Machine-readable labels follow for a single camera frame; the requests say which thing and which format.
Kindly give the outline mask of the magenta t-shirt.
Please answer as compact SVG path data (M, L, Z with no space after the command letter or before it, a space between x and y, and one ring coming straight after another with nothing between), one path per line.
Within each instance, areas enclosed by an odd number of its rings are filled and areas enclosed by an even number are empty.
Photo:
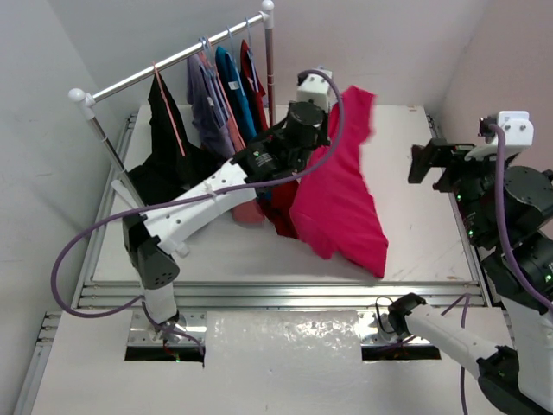
M376 96L357 86L341 94L345 125L333 155L304 176L289 215L299 239L322 259L339 254L375 278L385 275L389 241L361 171Z

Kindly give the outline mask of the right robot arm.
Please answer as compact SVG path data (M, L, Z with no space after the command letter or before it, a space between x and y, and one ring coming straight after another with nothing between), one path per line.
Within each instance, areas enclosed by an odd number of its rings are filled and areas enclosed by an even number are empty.
M511 166L512 159L506 159L502 190L509 246L504 248L495 218L495 157L471 159L473 149L440 138L414 145L408 181L419 183L430 169L442 169L433 188L454 195L469 243L489 252L480 265L510 317L515 345L494 344L447 323L414 293L389 305L388 325L396 337L425 338L460 363L501 412L550 414L552 314L517 280L507 256L513 255L534 290L552 298L552 240L541 230L552 218L552 173Z

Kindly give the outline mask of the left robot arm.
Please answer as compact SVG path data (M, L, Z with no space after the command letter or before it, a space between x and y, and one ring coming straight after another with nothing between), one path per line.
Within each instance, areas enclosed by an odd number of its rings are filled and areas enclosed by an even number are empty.
M275 186L303 176L312 152L327 146L328 108L292 101L285 118L250 141L207 179L179 198L122 220L124 247L157 329L178 320L174 255L202 227Z

